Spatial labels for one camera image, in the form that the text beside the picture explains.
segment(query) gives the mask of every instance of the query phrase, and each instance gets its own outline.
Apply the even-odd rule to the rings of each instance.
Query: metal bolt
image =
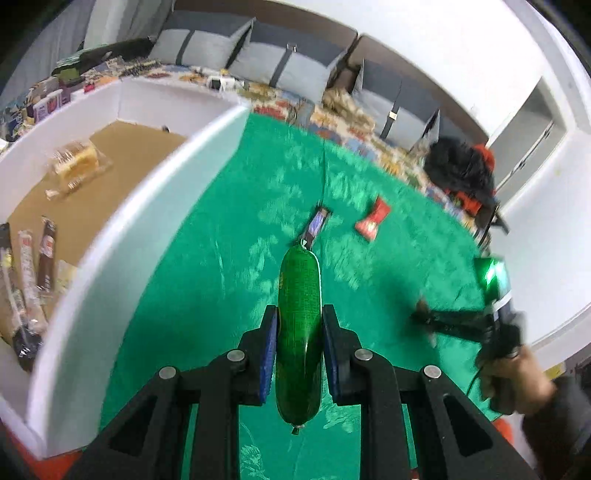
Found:
[[[374,356],[374,354],[372,353],[372,351],[367,350],[366,348],[360,348],[355,351],[355,358],[357,360],[367,361],[367,360],[371,360],[371,358],[373,356]]]
[[[441,376],[441,369],[435,365],[427,365],[423,371],[429,378],[439,378]]]
[[[242,362],[246,354],[242,350],[230,350],[226,355],[231,362]]]
[[[168,380],[177,374],[177,369],[174,367],[162,367],[158,372],[158,376],[162,380]]]

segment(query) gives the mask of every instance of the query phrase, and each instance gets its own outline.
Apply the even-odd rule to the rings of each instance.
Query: green table surface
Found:
[[[353,226],[378,194],[392,212],[368,243]],[[251,114],[237,152],[194,206],[144,291],[111,373],[102,426],[159,368],[206,365],[258,327],[265,306],[277,304],[281,260],[320,200],[333,211],[313,248],[323,303],[334,304],[341,325],[393,365],[417,371],[438,365],[467,389],[479,345],[439,336],[434,348],[408,317],[421,295],[432,307],[483,307],[472,267],[478,249],[469,233],[363,158]],[[471,398],[495,416],[477,388]],[[272,387],[266,405],[240,409],[242,477],[357,479],[359,421],[359,407],[334,405],[325,383],[318,415],[292,436]],[[412,442],[409,455],[414,464]]]

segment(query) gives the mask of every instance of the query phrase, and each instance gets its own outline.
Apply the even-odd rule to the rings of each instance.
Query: gray cushion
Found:
[[[436,116],[433,138],[439,136],[439,106],[431,95],[415,82],[374,62],[364,60],[352,96],[376,122],[375,133],[381,135],[394,107],[396,120],[385,140],[410,150],[423,136],[429,120]]]
[[[295,52],[291,52],[283,70],[279,70],[276,87],[319,103],[333,68],[346,51],[312,35],[255,22],[230,66],[230,73],[269,84],[284,54],[292,47]]]
[[[253,21],[241,15],[176,10],[166,20],[150,58],[220,70]]]

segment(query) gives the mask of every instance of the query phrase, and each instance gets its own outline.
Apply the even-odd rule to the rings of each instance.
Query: green sausage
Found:
[[[301,245],[291,247],[279,277],[279,332],[275,396],[292,433],[318,413],[322,394],[320,267]]]

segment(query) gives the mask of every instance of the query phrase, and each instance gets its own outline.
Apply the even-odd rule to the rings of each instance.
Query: red candy wrapper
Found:
[[[368,242],[373,242],[378,234],[378,225],[384,221],[391,210],[382,197],[378,196],[375,199],[371,213],[355,224],[355,230],[361,233]]]

